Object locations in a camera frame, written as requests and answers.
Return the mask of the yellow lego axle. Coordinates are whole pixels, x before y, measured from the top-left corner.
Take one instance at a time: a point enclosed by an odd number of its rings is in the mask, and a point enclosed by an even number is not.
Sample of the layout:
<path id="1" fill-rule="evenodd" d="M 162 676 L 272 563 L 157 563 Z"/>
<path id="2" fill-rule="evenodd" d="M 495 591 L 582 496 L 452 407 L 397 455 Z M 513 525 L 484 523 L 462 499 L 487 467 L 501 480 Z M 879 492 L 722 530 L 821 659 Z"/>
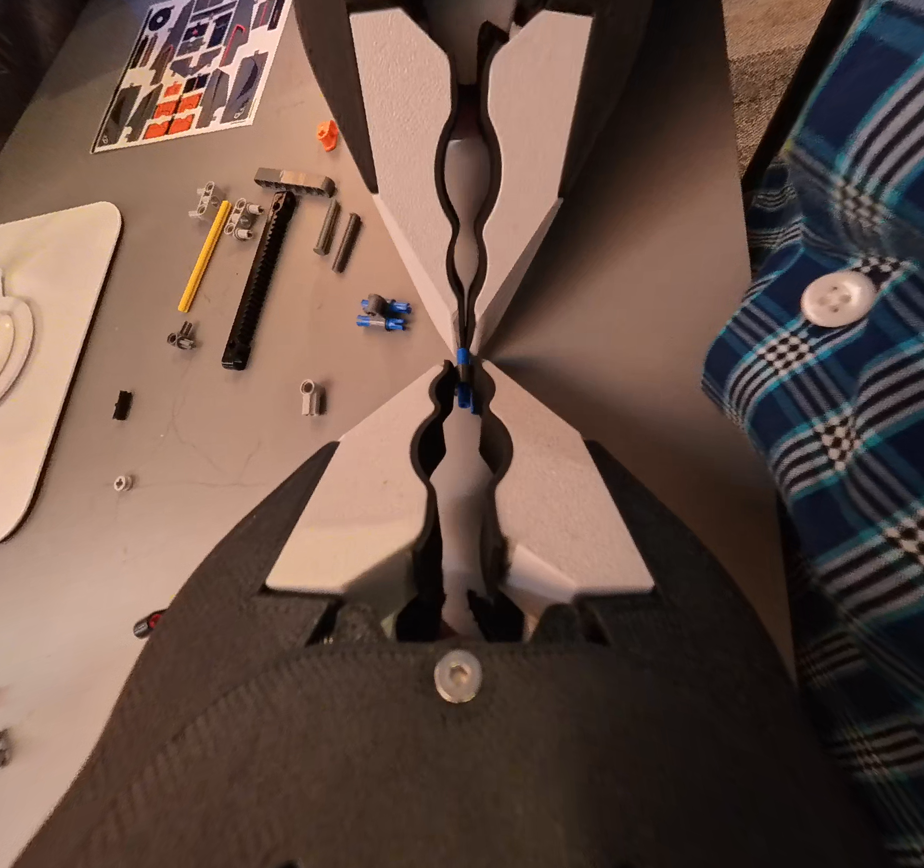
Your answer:
<path id="1" fill-rule="evenodd" d="M 224 200 L 220 204 L 218 211 L 214 217 L 214 221 L 210 231 L 202 245 L 202 250 L 198 256 L 198 259 L 193 267 L 189 281 L 184 289 L 182 296 L 180 297 L 178 311 L 180 313 L 186 314 L 190 312 L 193 305 L 194 299 L 198 294 L 199 288 L 202 284 L 202 279 L 206 272 L 206 269 L 211 261 L 215 247 L 219 239 L 221 238 L 225 224 L 232 210 L 232 204 Z"/>

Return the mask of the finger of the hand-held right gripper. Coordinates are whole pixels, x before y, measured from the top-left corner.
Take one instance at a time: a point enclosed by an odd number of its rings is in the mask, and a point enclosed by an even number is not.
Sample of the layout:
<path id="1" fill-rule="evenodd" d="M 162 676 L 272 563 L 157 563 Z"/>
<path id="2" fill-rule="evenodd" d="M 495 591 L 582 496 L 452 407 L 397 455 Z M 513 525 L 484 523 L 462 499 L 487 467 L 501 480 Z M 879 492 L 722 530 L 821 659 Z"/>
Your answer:
<path id="1" fill-rule="evenodd" d="M 451 353 L 460 303 L 449 276 L 457 218 L 445 193 L 454 116 L 449 56 L 400 7 L 349 18 L 372 148 L 374 200 L 420 301 Z"/>
<path id="2" fill-rule="evenodd" d="M 589 16 L 542 10 L 491 59 L 486 110 L 500 181 L 480 233 L 486 270 L 473 309 L 474 354 L 485 352 L 562 204 L 589 40 Z"/>

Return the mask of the lego sticker sheet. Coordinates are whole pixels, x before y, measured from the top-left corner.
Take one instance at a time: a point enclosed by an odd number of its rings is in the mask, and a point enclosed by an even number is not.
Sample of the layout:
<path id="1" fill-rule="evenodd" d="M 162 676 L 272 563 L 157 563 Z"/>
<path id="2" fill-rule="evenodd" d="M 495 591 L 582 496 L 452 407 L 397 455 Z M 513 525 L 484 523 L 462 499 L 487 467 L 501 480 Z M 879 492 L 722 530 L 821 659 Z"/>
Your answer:
<path id="1" fill-rule="evenodd" d="M 292 0 L 152 4 L 91 151 L 248 126 L 291 6 Z"/>

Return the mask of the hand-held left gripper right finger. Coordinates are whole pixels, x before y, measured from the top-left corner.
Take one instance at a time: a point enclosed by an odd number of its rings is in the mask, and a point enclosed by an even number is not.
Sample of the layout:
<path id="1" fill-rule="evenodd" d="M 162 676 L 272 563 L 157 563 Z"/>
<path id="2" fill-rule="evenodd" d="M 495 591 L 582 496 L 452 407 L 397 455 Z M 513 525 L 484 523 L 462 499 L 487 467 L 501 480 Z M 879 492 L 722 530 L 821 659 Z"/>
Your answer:
<path id="1" fill-rule="evenodd" d="M 479 536 L 491 599 L 527 617 L 575 600 L 646 596 L 654 580 L 579 431 L 489 361 L 477 368 Z"/>

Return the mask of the black metal leg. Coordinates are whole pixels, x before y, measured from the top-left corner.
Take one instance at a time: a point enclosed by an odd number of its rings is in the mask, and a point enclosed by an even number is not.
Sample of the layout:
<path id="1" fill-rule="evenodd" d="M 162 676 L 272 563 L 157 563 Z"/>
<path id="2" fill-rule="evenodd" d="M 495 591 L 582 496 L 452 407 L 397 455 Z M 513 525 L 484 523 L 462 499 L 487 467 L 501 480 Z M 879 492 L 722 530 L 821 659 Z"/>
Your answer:
<path id="1" fill-rule="evenodd" d="M 856 19 L 862 1 L 829 2 L 745 169 L 741 179 L 744 196 L 756 190 L 766 169 L 784 145 L 803 105 Z"/>

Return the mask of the person in blue plaid shirt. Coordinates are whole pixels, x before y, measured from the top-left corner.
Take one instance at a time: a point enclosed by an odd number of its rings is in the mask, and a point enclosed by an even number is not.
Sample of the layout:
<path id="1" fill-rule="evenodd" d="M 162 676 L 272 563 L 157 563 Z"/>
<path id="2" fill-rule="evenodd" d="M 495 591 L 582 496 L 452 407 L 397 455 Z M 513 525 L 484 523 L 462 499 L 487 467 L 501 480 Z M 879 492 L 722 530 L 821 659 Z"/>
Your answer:
<path id="1" fill-rule="evenodd" d="M 861 0 L 701 382 L 775 483 L 806 708 L 895 866 L 923 863 L 922 114 L 923 0 Z"/>

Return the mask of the white rounded base board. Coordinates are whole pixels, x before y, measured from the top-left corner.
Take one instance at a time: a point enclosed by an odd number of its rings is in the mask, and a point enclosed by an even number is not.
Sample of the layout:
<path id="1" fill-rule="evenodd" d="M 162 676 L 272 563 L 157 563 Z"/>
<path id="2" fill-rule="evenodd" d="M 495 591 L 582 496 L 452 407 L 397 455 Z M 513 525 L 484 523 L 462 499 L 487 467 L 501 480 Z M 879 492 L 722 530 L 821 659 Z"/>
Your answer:
<path id="1" fill-rule="evenodd" d="M 122 215 L 109 202 L 1 227 L 6 289 L 33 301 L 37 318 L 27 367 L 1 402 L 3 540 L 38 491 L 121 229 Z"/>

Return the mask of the dark grey lego beam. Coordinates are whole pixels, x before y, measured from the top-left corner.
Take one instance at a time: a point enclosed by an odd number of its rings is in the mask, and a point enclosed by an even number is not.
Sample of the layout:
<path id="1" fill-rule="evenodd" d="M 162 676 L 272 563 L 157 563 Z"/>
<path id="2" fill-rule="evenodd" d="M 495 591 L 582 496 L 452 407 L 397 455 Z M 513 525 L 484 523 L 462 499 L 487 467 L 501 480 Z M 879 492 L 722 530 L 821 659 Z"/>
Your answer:
<path id="1" fill-rule="evenodd" d="M 267 191 L 291 192 L 297 196 L 332 198 L 336 192 L 335 182 L 327 176 L 293 170 L 258 168 L 253 180 Z"/>

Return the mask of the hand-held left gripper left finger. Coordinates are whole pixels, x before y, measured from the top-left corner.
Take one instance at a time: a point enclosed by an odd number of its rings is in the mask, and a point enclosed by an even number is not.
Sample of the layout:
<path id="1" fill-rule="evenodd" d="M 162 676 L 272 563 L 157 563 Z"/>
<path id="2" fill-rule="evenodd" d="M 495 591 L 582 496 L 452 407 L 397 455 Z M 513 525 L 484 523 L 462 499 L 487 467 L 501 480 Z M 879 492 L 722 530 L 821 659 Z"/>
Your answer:
<path id="1" fill-rule="evenodd" d="M 446 454 L 451 364 L 440 362 L 337 442 L 265 585 L 440 633 L 443 536 L 433 486 Z"/>

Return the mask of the black lego gear rack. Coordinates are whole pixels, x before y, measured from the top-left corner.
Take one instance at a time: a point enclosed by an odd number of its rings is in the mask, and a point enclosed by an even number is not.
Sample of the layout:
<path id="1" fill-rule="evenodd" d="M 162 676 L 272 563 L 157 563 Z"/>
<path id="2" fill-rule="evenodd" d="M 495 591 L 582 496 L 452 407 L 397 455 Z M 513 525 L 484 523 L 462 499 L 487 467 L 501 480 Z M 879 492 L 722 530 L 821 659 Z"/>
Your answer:
<path id="1" fill-rule="evenodd" d="M 272 275 L 295 207 L 296 196 L 291 190 L 274 194 L 236 317 L 225 344 L 221 365 L 226 370 L 240 372 L 248 366 Z"/>

